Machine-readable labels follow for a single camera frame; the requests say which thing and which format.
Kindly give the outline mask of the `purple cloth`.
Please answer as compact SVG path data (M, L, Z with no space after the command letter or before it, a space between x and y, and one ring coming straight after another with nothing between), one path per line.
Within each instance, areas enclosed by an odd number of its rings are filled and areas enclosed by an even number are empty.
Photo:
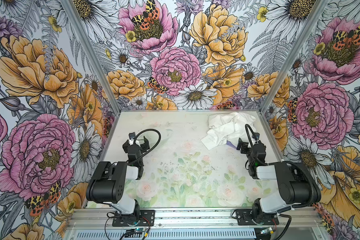
M237 146L234 145L234 144L232 144L230 141L227 141L226 145L229 146L229 147L231 147L231 148L233 148L233 149L236 149L236 148L237 148Z

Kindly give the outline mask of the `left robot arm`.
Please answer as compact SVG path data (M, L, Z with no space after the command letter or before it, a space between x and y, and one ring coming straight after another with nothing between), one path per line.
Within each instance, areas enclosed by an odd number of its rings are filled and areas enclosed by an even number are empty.
M88 201L108 205L115 209L113 226L137 226L141 220L137 200L124 193L127 180L140 180L144 172L141 158L150 149L147 139L133 143L127 140L123 149L128 155L126 162L100 162L86 190Z

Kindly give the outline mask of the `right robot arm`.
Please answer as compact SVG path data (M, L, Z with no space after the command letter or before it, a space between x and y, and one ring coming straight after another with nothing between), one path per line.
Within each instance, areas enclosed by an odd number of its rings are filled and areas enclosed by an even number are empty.
M283 212L309 207L321 200L318 184L303 163L266 163L266 146L260 141L252 144L239 139L237 150L246 154L246 167L254 180L277 182L277 190L256 199L251 210L235 210L239 225L249 225L250 221L256 225L272 224Z

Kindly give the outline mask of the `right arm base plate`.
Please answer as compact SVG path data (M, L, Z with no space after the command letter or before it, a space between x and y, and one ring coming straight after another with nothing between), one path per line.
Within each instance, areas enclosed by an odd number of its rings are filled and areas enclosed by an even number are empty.
M250 209L237 209L234 210L231 217L235 219L239 226L251 226L251 225L278 225L279 219L276 215L265 214L260 212L254 213Z

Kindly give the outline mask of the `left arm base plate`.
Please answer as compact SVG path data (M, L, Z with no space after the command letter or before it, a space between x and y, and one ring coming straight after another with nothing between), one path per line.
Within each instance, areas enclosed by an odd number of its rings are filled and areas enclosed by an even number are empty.
M113 227L152 227L155 222L155 210L139 210L130 215L115 217Z

